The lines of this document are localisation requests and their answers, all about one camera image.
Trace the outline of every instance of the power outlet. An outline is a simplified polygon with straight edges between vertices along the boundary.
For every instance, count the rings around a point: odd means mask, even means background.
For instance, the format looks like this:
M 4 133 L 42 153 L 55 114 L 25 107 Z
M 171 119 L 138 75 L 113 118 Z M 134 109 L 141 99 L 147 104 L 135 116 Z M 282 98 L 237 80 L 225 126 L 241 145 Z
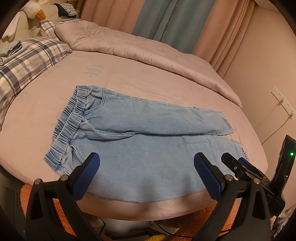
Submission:
M 288 115 L 291 117 L 294 115 L 294 110 L 293 107 L 290 105 L 290 103 L 288 102 L 288 100 L 282 95 L 281 92 L 279 92 L 279 90 L 277 88 L 273 88 L 273 90 L 271 91 L 271 93 L 274 95 L 274 97 L 280 102 L 282 100 L 284 100 L 282 102 L 282 106 L 283 108 L 286 110 L 286 112 L 288 113 Z

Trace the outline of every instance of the wall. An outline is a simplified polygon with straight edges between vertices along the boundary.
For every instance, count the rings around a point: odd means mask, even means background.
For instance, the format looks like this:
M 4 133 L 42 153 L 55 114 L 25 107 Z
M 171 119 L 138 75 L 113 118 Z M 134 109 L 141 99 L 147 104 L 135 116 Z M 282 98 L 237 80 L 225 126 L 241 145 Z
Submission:
M 285 135 L 296 139 L 296 116 L 288 120 L 270 93 L 277 87 L 296 110 L 296 37 L 280 13 L 255 7 L 224 80 L 240 97 L 261 143 L 287 121 L 263 144 L 269 166 L 266 174 L 272 178 Z M 295 183 L 296 163 L 284 190 L 286 208 L 296 204 Z

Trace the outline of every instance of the plaid pillow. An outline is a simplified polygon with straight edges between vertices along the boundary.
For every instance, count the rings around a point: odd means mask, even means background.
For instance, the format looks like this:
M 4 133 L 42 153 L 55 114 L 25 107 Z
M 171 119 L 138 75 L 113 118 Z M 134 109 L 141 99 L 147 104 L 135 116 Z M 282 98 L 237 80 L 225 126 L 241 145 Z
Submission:
M 37 37 L 25 41 L 28 48 L 0 66 L 0 131 L 8 107 L 33 79 L 72 52 L 61 41 Z
M 81 21 L 80 18 L 69 18 L 69 19 L 61 20 L 59 22 L 48 21 L 48 20 L 40 21 L 40 33 L 41 33 L 41 36 L 45 37 L 45 38 L 59 40 L 58 36 L 55 34 L 55 31 L 54 31 L 54 28 L 58 24 L 65 23 L 65 22 L 78 23 L 80 21 Z

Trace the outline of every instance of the blue jeans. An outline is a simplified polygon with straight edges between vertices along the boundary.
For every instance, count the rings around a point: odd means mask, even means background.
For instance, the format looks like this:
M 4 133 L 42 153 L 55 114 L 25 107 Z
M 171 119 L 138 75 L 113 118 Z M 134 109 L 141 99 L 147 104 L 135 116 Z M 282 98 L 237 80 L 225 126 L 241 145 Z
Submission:
M 221 156 L 243 157 L 242 146 L 220 137 L 233 131 L 221 112 L 77 86 L 44 160 L 58 174 L 70 174 L 96 152 L 101 165 L 89 193 L 156 202 L 205 190 L 193 165 L 197 152 L 224 174 L 233 174 Z

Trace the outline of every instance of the black mechanical device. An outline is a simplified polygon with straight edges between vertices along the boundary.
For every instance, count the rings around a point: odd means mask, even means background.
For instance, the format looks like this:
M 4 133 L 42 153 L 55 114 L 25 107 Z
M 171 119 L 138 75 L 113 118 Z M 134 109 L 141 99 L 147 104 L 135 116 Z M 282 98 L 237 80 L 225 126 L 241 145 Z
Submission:
M 278 215 L 285 206 L 282 191 L 294 163 L 295 151 L 296 141 L 286 136 L 272 181 L 245 159 L 236 160 L 224 153 L 221 160 L 233 171 L 236 180 L 232 175 L 224 175 L 203 153 L 197 153 L 194 167 L 218 205 L 192 240 L 269 241 L 270 215 Z M 46 183 L 41 179 L 35 180 L 27 209 L 27 241 L 102 241 L 76 204 L 84 196 L 99 166 L 99 155 L 91 153 L 69 176 L 63 175 L 57 181 Z M 242 198 L 242 201 L 233 226 L 229 232 L 219 236 L 236 198 Z M 64 230 L 53 199 L 59 200 L 76 236 Z M 0 232 L 5 236 L 3 240 L 24 241 L 2 215 Z M 150 236 L 159 234 L 149 228 L 144 231 Z

